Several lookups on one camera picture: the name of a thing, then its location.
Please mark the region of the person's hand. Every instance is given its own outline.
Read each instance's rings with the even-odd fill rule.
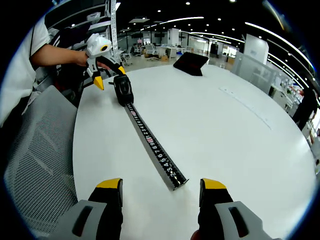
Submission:
[[[76,58],[75,58],[75,63],[81,67],[86,67],[87,66],[87,59],[88,59],[88,55],[86,54],[85,51],[76,51]],[[110,70],[110,68],[101,63],[101,62],[97,62],[98,67]]]

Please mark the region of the white t-shirt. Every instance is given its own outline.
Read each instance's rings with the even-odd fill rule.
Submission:
[[[20,99],[28,97],[32,92],[36,72],[29,61],[30,47],[32,46],[32,56],[48,42],[49,34],[45,25],[45,18],[43,17],[34,26],[34,32],[32,28],[26,35],[6,70],[0,90],[0,127],[3,126],[12,109],[18,105]]]

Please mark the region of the cardboard box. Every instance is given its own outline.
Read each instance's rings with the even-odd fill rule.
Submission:
[[[162,57],[161,57],[161,61],[163,61],[163,62],[168,62],[168,61],[169,61],[168,56],[167,56],[167,55],[162,56]]]

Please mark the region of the chair backrest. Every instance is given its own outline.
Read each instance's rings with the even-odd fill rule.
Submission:
[[[156,47],[153,44],[148,44],[145,46],[146,53],[154,55],[156,53]]]
[[[48,236],[77,203],[73,134],[77,108],[54,86],[28,107],[8,154],[5,186],[31,232]]]
[[[186,46],[185,51],[188,52],[188,53],[191,53],[192,46]]]
[[[133,49],[134,49],[135,53],[139,53],[140,52],[138,46],[133,46]]]

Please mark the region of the measuring tape blade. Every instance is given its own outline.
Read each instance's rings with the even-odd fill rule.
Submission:
[[[126,103],[125,106],[135,130],[141,138],[146,152],[149,154],[163,181],[173,190],[181,187],[188,181],[188,179],[185,178],[179,168],[160,145],[156,137],[140,117],[134,105],[132,103]]]

